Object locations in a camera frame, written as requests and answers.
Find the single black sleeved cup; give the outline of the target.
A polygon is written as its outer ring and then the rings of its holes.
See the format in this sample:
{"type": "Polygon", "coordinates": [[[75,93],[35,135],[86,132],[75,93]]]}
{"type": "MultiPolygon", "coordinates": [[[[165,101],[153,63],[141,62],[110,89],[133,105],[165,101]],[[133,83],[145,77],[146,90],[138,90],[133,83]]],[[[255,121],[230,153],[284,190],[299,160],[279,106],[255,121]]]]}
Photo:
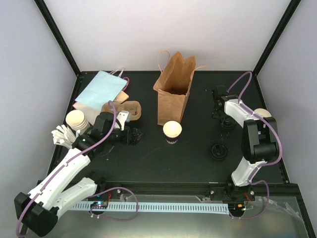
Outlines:
{"type": "Polygon", "coordinates": [[[169,144],[175,144],[182,132],[182,126],[177,121],[168,121],[163,125],[163,133],[169,144]]]}

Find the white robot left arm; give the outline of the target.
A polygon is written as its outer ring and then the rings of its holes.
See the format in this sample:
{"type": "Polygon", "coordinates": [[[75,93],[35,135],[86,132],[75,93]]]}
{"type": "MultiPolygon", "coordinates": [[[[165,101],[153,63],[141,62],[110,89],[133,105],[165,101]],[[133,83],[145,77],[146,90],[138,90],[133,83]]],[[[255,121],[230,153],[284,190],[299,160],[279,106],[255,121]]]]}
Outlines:
{"type": "Polygon", "coordinates": [[[16,234],[19,238],[24,237],[20,233],[21,224],[39,237],[44,237],[66,211],[83,199],[100,198],[112,193],[112,189],[106,189],[105,179],[95,172],[89,172],[72,187],[67,186],[103,152],[105,146],[118,142],[136,145],[140,141],[144,132],[126,125],[130,117],[128,111],[115,114],[101,112],[95,124],[76,138],[59,165],[42,182],[29,193],[21,192],[15,197],[18,219],[16,234]]]}

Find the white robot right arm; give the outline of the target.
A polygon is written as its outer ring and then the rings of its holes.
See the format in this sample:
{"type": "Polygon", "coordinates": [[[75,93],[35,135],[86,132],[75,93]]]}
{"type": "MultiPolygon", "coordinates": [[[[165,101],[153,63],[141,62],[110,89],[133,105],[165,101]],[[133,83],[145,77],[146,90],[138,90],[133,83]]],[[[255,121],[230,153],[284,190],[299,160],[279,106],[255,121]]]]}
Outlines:
{"type": "Polygon", "coordinates": [[[252,180],[260,168],[279,156],[276,120],[255,113],[239,101],[238,96],[229,95],[224,86],[217,86],[211,93],[212,117],[220,120],[223,128],[242,127],[242,159],[224,187],[229,200],[242,200],[244,193],[251,190],[252,180]]]}

